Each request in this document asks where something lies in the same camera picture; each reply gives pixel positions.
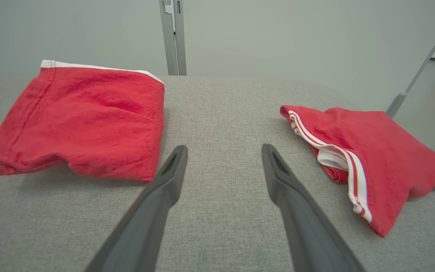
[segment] folded shirt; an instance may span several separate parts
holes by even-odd
[[[435,189],[435,152],[385,112],[284,105],[280,113],[327,174],[348,182],[354,212],[378,236],[389,233],[408,198]]]
[[[43,60],[0,126],[0,175],[68,163],[150,181],[163,128],[164,84],[151,73]]]

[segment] white trim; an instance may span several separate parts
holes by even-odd
[[[345,159],[345,161],[347,162],[347,166],[349,170],[349,199],[353,204],[353,211],[360,214],[362,212],[362,209],[364,209],[364,214],[362,215],[362,217],[366,219],[369,223],[371,223],[372,213],[370,212],[367,203],[367,180],[366,180],[364,168],[362,166],[359,157],[355,155],[355,153],[349,150],[344,150],[338,146],[327,144],[322,140],[320,140],[319,138],[313,136],[303,125],[300,116],[293,110],[289,110],[288,115],[290,116],[290,119],[293,121],[291,123],[291,126],[295,134],[303,138],[310,145],[318,148],[319,151],[323,150],[327,153],[330,153],[330,151],[332,150],[340,151],[341,155],[343,155],[343,159]],[[355,168],[353,167],[352,159],[355,162]],[[355,170],[357,171],[357,197],[354,196]]]
[[[107,67],[100,67],[100,66],[94,66],[94,65],[85,65],[85,64],[74,64],[74,63],[66,63],[66,62],[57,62],[56,60],[43,60],[41,62],[41,68],[53,68],[53,67],[79,67],[79,68],[93,68],[93,69],[103,69],[103,70],[119,70],[119,71],[128,71],[128,72],[137,72],[141,74],[146,74],[150,76],[151,78],[159,81],[160,83],[164,84],[162,80],[160,80],[158,77],[154,76],[150,72],[144,71],[144,70],[124,70],[124,69],[115,69],[115,68],[107,68]]]

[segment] red fabric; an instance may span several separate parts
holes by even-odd
[[[315,155],[318,155],[317,148],[335,145],[351,158],[348,172],[327,166],[324,169],[335,181],[349,182],[350,199],[357,203],[355,212],[381,237],[392,229],[408,198],[425,196],[435,189],[435,152],[385,112],[338,107],[321,112],[284,105],[280,113],[297,134],[304,134],[302,137],[310,143]],[[366,191],[363,196],[359,191],[361,185],[366,188],[362,190],[362,193]],[[370,210],[370,222],[364,215],[365,208]]]
[[[164,85],[138,72],[42,68],[0,126],[0,175],[68,163],[77,174],[150,181]]]

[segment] clothing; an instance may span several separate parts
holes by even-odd
[[[284,105],[280,113],[310,144],[327,174],[349,183],[354,212],[381,237],[408,198],[435,189],[435,152],[385,112]]]
[[[68,163],[150,181],[163,128],[164,84],[151,73],[43,60],[0,126],[0,175]]]

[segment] gray textured surface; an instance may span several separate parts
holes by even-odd
[[[261,144],[271,143],[369,271],[435,270],[435,191],[408,201],[382,239],[362,222],[304,141],[283,104],[354,109],[322,86],[257,79],[161,77],[162,158],[189,150],[157,270],[292,270],[279,209],[269,200]],[[0,123],[30,79],[0,80]],[[76,176],[60,166],[0,177],[0,271],[78,271],[142,190],[133,181]]]

